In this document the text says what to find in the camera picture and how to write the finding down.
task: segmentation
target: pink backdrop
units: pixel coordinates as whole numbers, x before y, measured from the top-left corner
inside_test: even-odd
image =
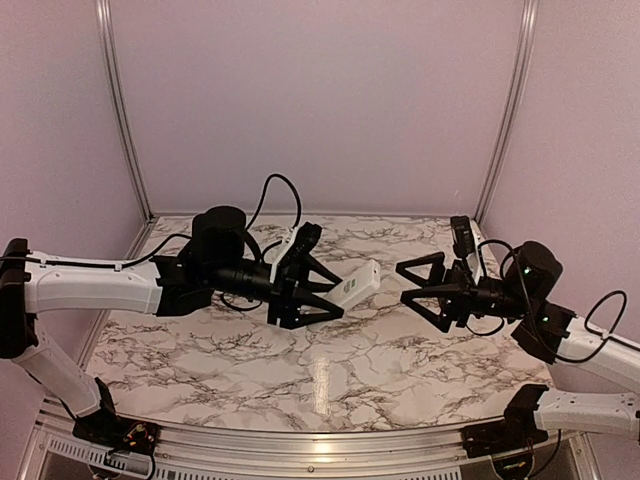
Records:
[[[512,0],[114,2],[151,204],[472,213],[522,16]],[[268,210],[293,210],[274,188]]]
[[[0,245],[121,257],[142,221],[125,167],[93,2],[0,3]],[[70,354],[95,312],[43,315]],[[43,396],[0,362],[0,478],[14,479]]]
[[[523,104],[485,233],[548,245],[565,272],[553,300],[583,315],[630,296],[619,332],[640,340],[640,4],[541,2]],[[598,315],[611,325],[618,304]],[[569,390],[617,389],[553,369]],[[640,478],[637,442],[595,437],[606,480]]]

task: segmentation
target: table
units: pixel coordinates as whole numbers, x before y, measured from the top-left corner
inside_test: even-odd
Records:
[[[313,254],[338,275],[376,259],[377,294],[340,320],[293,331],[268,325],[264,305],[240,314],[217,296],[180,318],[114,311],[88,372],[109,385],[121,414],[244,430],[398,430],[500,416],[521,385],[551,385],[546,366],[510,338],[515,325],[488,338],[462,329],[445,335],[400,303],[400,292],[414,286],[394,273],[397,262],[439,250],[453,258],[448,219],[303,221],[323,227]],[[261,216],[252,233],[264,247],[291,223]],[[190,225],[189,217],[160,218],[144,252]],[[176,239],[163,252],[183,244]],[[499,321],[470,326],[489,331]]]

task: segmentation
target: marble surface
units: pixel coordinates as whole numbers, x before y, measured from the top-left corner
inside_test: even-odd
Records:
[[[510,338],[513,326],[489,338],[455,328],[444,335],[399,302],[414,287],[394,273],[398,261],[438,250],[453,258],[447,219],[304,220],[323,226],[314,254],[338,275],[378,260],[378,293],[340,320],[294,331],[268,325],[265,305],[240,314],[217,296],[181,318],[112,312],[88,370],[109,385],[120,413],[268,431],[405,429],[499,416],[522,384],[551,383],[546,366]],[[252,232],[264,247],[291,221],[263,216]],[[145,251],[189,230],[189,218],[162,218]],[[498,323],[472,318],[470,326]]]

